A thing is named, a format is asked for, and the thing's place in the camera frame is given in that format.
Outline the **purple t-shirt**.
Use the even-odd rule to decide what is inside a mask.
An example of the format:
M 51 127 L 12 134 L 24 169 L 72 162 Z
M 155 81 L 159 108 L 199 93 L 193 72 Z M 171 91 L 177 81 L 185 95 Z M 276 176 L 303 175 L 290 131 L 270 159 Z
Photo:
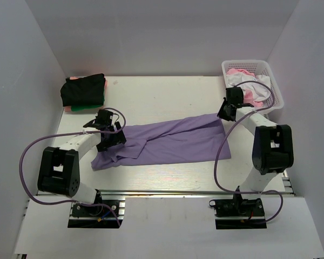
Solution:
M 126 143 L 97 153 L 94 171 L 118 166 L 194 163 L 230 159 L 225 130 L 216 114 L 125 126 Z

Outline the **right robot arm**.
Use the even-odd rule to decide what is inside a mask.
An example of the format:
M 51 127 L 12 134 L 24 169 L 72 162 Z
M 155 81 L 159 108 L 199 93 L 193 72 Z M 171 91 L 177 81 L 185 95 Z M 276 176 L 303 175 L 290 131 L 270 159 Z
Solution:
M 246 215 L 253 208 L 251 200 L 258 199 L 273 178 L 292 167 L 292 129 L 268 120 L 252 104 L 245 104 L 243 90 L 236 86 L 226 89 L 218 117 L 243 125 L 254 136 L 253 167 L 234 192 L 241 197 L 233 201 L 234 211 Z

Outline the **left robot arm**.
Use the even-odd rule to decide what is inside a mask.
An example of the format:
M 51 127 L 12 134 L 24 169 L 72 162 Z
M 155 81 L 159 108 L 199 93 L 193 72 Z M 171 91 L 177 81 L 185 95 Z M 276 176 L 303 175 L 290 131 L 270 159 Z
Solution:
M 103 210 L 103 201 L 96 189 L 80 180 L 82 157 L 94 147 L 98 152 L 126 143 L 123 126 L 113 119 L 123 114 L 114 108 L 104 108 L 95 118 L 87 122 L 83 129 L 91 131 L 75 133 L 66 143 L 57 147 L 47 147 L 43 151 L 37 181 L 38 190 L 72 198 L 74 202 L 85 204 L 91 215 L 98 215 Z

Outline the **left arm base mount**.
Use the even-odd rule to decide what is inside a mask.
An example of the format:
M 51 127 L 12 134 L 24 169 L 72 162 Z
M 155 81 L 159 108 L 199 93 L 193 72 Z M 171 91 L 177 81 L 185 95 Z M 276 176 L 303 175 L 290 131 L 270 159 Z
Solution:
M 69 229 L 119 229 L 118 218 L 122 224 L 125 213 L 125 198 L 104 195 L 100 203 L 106 206 L 87 207 L 73 203 L 67 223 Z

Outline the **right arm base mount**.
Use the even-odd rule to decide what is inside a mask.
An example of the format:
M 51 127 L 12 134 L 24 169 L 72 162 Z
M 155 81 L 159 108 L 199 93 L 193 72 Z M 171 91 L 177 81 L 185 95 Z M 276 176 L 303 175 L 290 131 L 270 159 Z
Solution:
M 243 199 L 234 194 L 231 199 L 210 200 L 215 212 L 217 230 L 266 229 L 265 211 L 262 200 Z

